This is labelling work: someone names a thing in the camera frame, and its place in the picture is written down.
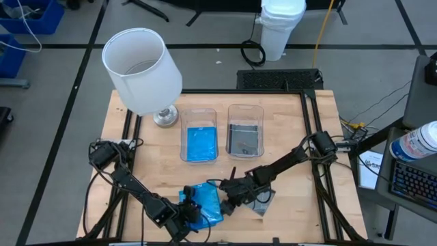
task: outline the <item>gray floor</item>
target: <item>gray floor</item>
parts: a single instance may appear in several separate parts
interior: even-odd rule
[[[79,11],[66,11],[57,33],[40,36],[44,44],[87,44],[103,0],[83,1]],[[164,11],[170,23],[129,4],[110,1],[96,39],[104,44],[115,33],[131,27],[157,31],[167,44],[241,43],[250,36],[253,14],[203,13],[191,27],[191,10],[175,8],[155,0],[148,3]],[[437,27],[432,18],[434,0],[402,0],[422,44],[437,44]],[[330,16],[322,44],[414,44],[393,0],[347,0],[344,14]],[[304,15],[294,30],[290,44],[315,44],[325,11]],[[254,40],[261,28],[256,26]],[[17,36],[26,44],[30,37]],[[91,52],[79,92],[61,141],[27,243],[72,240],[76,235],[84,193],[91,168],[86,148],[102,130],[113,86],[101,62],[101,49]],[[28,90],[0,88],[0,105],[13,108],[16,120],[0,141],[0,238],[2,245],[14,245],[51,149],[76,74],[84,56],[83,49],[44,49],[28,53],[18,74],[29,79]],[[250,69],[239,49],[171,49],[184,78],[184,88],[235,88],[238,70]],[[256,56],[255,51],[249,55]],[[416,56],[412,50],[325,50],[318,53],[317,67],[323,72],[325,88],[333,90],[340,115],[350,119],[412,76]],[[309,68],[311,49],[288,49],[278,62],[259,69]],[[390,107],[408,88],[397,92],[357,122],[369,122]],[[386,126],[402,115],[402,101],[373,125]],[[401,209],[393,242],[378,238],[383,232],[388,211],[361,199],[369,238],[402,245],[433,245],[437,225]]]

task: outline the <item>yellow cable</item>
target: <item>yellow cable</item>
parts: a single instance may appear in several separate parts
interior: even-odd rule
[[[317,49],[319,48],[319,43],[320,43],[320,40],[322,39],[323,31],[325,30],[326,21],[328,20],[330,11],[333,8],[333,4],[334,4],[334,0],[330,0],[328,12],[326,13],[325,19],[323,20],[323,25],[322,25],[322,28],[321,28],[320,33],[319,33],[319,38],[317,39],[317,43],[315,43],[314,57],[313,57],[313,68],[315,67],[315,61],[317,60]]]

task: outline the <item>blue cloth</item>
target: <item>blue cloth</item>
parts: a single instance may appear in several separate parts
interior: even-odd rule
[[[187,129],[187,161],[211,161],[217,157],[217,129],[190,127]]]
[[[194,185],[193,188],[196,189],[193,201],[201,206],[200,213],[204,216],[201,216],[199,222],[190,223],[190,227],[194,230],[208,228],[206,218],[208,218],[211,226],[215,226],[217,223],[222,222],[223,215],[220,212],[220,199],[219,194],[217,193],[217,188],[206,182]],[[179,191],[179,201],[182,202],[184,200],[184,192]]]

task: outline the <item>clear plastic container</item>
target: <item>clear plastic container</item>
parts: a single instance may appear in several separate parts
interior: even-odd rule
[[[264,110],[256,105],[231,105],[227,112],[228,154],[239,159],[259,157],[263,147]]]
[[[219,155],[216,111],[185,109],[180,118],[180,158],[189,164],[214,164]]]

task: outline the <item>lamp shade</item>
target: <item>lamp shade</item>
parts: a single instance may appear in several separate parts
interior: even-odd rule
[[[182,91],[182,75],[163,39],[150,29],[115,34],[102,60],[124,105],[140,116],[167,108]]]

